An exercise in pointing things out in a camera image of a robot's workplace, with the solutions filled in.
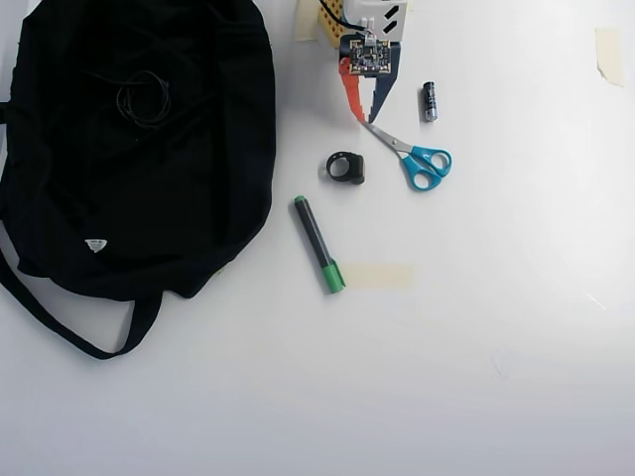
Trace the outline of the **navy gripper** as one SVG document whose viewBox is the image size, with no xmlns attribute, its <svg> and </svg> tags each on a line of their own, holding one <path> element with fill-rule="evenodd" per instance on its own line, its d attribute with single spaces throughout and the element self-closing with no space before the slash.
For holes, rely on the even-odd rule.
<svg viewBox="0 0 635 476">
<path fill-rule="evenodd" d="M 369 121 L 373 122 L 384 102 L 386 101 L 393 85 L 397 80 L 397 74 L 399 72 L 400 60 L 401 60 L 401 43 L 393 43 L 393 74 L 384 74 L 376 77 L 375 89 L 373 91 L 373 100 L 371 104 L 371 110 L 369 114 Z M 362 106 L 359 82 L 361 78 L 365 78 L 363 73 L 352 73 L 350 70 L 350 58 L 344 57 L 339 60 L 338 72 L 345 90 L 346 98 L 351 113 L 359 122 L 366 121 L 366 115 Z"/>
</svg>

